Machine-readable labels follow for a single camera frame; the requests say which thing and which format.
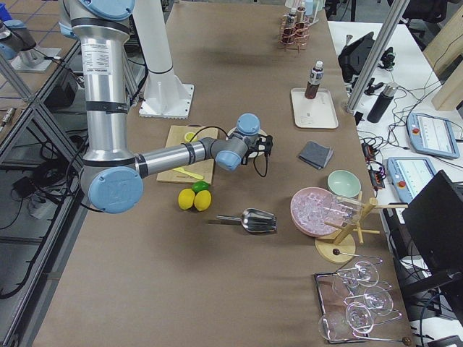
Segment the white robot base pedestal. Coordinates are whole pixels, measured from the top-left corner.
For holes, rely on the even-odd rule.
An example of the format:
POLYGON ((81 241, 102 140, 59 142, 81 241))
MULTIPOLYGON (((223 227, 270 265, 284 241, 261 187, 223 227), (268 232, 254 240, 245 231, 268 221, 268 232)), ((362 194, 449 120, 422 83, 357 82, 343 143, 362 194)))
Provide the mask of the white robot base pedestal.
POLYGON ((187 119, 194 86, 174 73, 161 2, 136 1, 132 15, 148 68, 140 115, 187 119))

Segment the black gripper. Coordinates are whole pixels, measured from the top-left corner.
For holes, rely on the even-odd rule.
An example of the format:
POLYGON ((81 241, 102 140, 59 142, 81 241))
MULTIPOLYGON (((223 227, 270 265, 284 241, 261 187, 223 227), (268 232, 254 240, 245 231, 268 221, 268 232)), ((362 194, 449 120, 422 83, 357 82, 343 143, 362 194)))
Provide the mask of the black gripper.
POLYGON ((273 147, 273 137, 271 135, 260 135, 253 146, 245 153, 241 161, 242 165, 247 165, 249 158, 256 158, 259 155, 264 155, 268 158, 271 155, 273 147))

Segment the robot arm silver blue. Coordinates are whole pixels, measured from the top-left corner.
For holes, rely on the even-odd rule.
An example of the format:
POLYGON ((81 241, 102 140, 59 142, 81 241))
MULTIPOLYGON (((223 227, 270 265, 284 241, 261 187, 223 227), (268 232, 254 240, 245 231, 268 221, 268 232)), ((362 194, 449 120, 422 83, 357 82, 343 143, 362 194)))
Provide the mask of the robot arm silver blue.
POLYGON ((227 171, 246 162, 262 145, 259 118, 246 113, 226 140, 209 137, 149 153, 127 146, 129 93, 124 44, 135 26, 147 69, 145 116, 187 118, 194 87, 175 75, 159 1, 61 1, 63 35, 78 39, 89 148, 80 174, 90 203, 105 213, 123 213, 143 195, 146 176, 213 159, 227 171))

